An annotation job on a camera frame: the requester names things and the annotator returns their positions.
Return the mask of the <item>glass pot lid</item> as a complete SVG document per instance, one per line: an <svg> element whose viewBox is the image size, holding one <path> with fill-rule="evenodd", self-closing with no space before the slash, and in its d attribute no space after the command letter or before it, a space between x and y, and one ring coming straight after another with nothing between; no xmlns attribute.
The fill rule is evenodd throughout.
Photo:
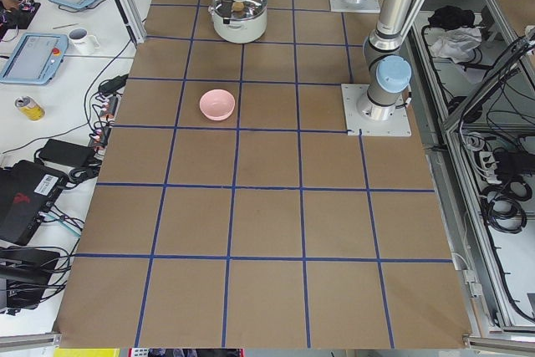
<svg viewBox="0 0 535 357"><path fill-rule="evenodd" d="M231 22L241 22L258 18L266 10L267 3L268 0L232 0L229 19ZM222 8L222 0L212 0L210 14L224 18Z"/></svg>

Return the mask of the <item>mint green electric pot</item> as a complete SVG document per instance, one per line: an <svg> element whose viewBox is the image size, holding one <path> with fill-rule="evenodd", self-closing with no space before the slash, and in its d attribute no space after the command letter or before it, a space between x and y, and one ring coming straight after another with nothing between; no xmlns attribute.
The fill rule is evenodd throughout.
<svg viewBox="0 0 535 357"><path fill-rule="evenodd" d="M217 15L211 15L211 20L216 33L226 41L231 43L250 43L259 39L266 30L268 4L266 10L258 18L251 20L230 22L228 25L223 24L222 18Z"/></svg>

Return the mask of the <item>pink bowl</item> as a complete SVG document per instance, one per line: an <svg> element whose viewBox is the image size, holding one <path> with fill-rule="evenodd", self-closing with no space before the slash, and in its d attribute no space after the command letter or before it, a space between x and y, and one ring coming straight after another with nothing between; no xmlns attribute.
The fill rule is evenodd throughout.
<svg viewBox="0 0 535 357"><path fill-rule="evenodd" d="M200 98L199 108L209 120L222 121L232 115L235 104L235 98L229 91L212 89Z"/></svg>

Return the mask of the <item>white mug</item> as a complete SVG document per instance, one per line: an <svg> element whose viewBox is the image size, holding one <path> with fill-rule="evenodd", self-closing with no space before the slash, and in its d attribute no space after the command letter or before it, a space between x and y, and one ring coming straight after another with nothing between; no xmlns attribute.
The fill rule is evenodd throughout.
<svg viewBox="0 0 535 357"><path fill-rule="evenodd" d="M85 28L71 30L68 37L69 41L82 55L89 56L100 49L100 42L97 37L90 34Z"/></svg>

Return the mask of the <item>power strip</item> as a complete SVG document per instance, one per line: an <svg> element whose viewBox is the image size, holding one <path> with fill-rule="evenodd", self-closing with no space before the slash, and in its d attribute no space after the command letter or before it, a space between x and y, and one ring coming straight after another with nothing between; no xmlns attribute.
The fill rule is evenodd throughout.
<svg viewBox="0 0 535 357"><path fill-rule="evenodd" d="M119 94L98 94L96 103L91 105L92 110L97 114L97 120L92 125L93 133L89 135L89 147L95 151L104 150L108 145L119 104Z"/></svg>

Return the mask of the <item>teach pendant near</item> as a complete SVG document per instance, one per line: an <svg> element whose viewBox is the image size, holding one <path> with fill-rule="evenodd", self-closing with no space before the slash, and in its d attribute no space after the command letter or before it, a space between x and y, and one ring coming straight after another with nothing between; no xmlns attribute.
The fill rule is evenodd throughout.
<svg viewBox="0 0 535 357"><path fill-rule="evenodd" d="M57 73L68 47L65 34L25 33L1 70L1 82L46 84Z"/></svg>

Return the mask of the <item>black cloth bundle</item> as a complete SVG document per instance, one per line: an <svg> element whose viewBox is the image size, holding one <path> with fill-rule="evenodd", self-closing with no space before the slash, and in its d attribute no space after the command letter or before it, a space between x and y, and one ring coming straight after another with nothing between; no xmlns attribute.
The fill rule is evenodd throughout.
<svg viewBox="0 0 535 357"><path fill-rule="evenodd" d="M472 10L461 9L456 6L438 8L428 18L431 27L453 30L458 28L473 28L475 14Z"/></svg>

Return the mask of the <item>black power adapter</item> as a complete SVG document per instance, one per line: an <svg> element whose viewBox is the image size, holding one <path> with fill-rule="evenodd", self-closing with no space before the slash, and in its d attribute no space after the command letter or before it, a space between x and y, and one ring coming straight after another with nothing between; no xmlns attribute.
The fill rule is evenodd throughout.
<svg viewBox="0 0 535 357"><path fill-rule="evenodd" d="M51 162L73 168L88 167L96 161L92 147L62 140L48 139L46 144L34 154L37 163Z"/></svg>

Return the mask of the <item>white cloth bundle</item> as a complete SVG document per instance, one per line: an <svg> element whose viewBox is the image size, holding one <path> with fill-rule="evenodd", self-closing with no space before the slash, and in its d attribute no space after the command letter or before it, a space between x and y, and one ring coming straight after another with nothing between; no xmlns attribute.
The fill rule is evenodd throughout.
<svg viewBox="0 0 535 357"><path fill-rule="evenodd" d="M434 58L450 59L456 64L470 62L476 57L476 49L482 43L479 28L457 28L438 36L430 46Z"/></svg>

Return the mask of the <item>yellow drink can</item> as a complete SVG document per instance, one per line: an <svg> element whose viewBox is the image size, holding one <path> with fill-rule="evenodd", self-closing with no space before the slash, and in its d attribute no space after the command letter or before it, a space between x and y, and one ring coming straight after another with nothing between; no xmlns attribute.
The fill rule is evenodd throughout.
<svg viewBox="0 0 535 357"><path fill-rule="evenodd" d="M45 110L33 98L21 96L15 99L15 107L31 121L41 120L45 116Z"/></svg>

